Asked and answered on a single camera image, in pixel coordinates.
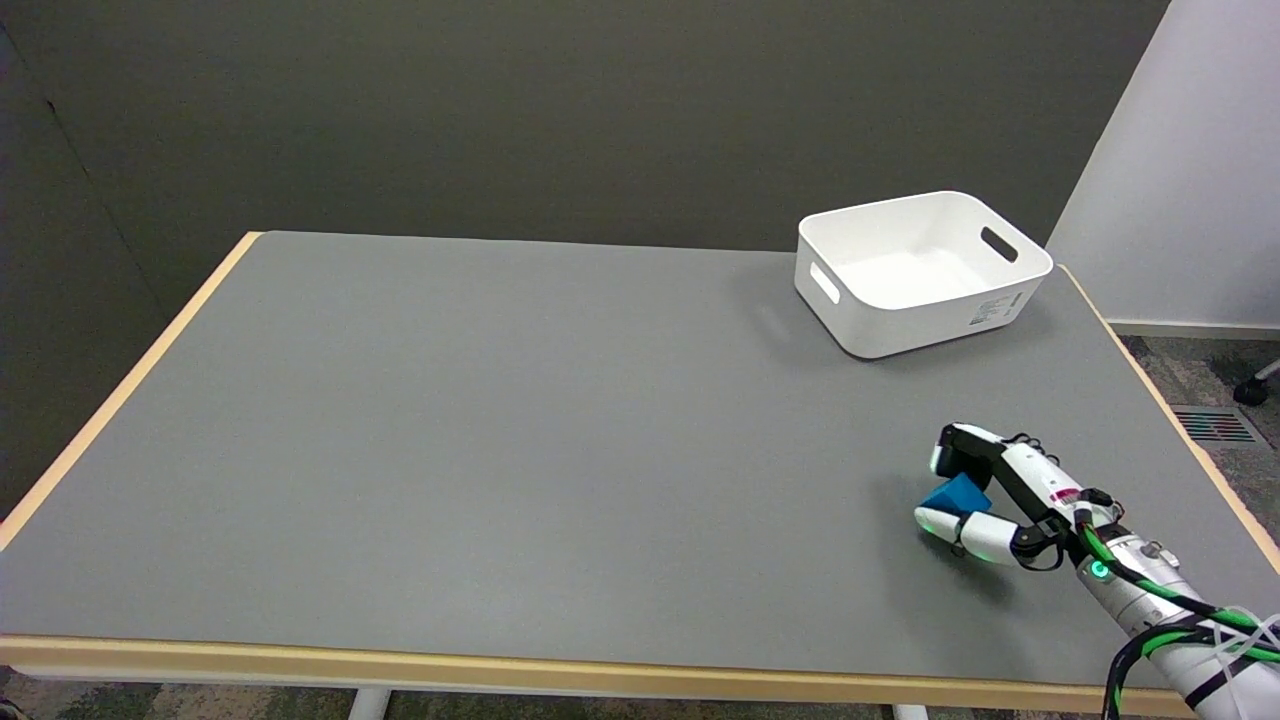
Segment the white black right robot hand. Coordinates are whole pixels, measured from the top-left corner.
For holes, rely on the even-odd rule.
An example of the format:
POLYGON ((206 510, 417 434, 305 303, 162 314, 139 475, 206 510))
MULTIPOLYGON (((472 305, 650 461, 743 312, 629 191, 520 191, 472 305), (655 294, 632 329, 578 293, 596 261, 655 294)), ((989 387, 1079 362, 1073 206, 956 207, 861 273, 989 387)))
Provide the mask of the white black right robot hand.
POLYGON ((941 479, 913 511, 918 528, 957 556, 1028 571, 1088 557, 1083 524, 1119 523, 1119 500, 1084 487, 1027 433, 1000 436, 955 421, 943 427, 929 469, 941 479))

